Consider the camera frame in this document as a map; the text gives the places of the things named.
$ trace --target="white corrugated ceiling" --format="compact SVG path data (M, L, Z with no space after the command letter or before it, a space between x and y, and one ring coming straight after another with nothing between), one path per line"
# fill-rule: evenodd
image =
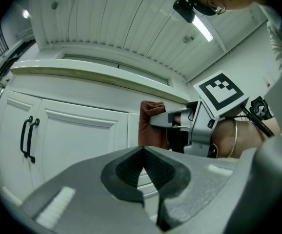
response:
M164 70L172 70L187 81L265 21L257 6L212 17L197 13L214 36L208 42L173 10L174 1L30 0L30 13L40 49L82 43L89 57L110 59L111 51L114 61L125 63L126 58L127 64L164 78L169 76ZM193 40L184 43L184 37Z

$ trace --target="cabinet door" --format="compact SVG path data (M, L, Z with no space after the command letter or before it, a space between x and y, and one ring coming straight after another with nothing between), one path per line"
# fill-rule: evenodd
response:
M36 186L79 161L127 148L127 113L44 99L37 115L31 144Z
M139 114L128 114L128 148L138 146L139 117ZM143 193L145 211L154 222L157 219L159 194L145 169L142 170L139 176L138 190Z
M26 119L37 113L41 99L7 91L0 127L0 172L2 191L13 203L20 205L33 191L31 163L20 151L21 131ZM26 151L30 123L26 124L23 149Z

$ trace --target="folded cloth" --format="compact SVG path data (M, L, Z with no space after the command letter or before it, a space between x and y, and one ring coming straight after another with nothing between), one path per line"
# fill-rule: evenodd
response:
M150 117L166 112L164 103L142 101L139 120L139 146L156 146L168 149L167 134L165 128L151 126Z

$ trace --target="bright light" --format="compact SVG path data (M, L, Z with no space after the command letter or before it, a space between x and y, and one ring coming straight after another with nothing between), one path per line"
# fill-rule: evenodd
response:
M205 36L205 38L208 41L211 41L212 39L214 39L214 37L209 32L209 30L206 28L206 26L202 23L202 21L197 16L194 17L193 24Z
M24 18L28 18L29 17L29 13L27 10L23 10L22 15Z

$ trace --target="white countertop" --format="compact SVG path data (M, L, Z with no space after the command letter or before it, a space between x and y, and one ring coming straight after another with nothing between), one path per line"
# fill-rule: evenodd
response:
M140 91L177 103L186 103L189 95L143 76L102 64L65 59L27 60L14 63L13 74L48 74L93 80Z

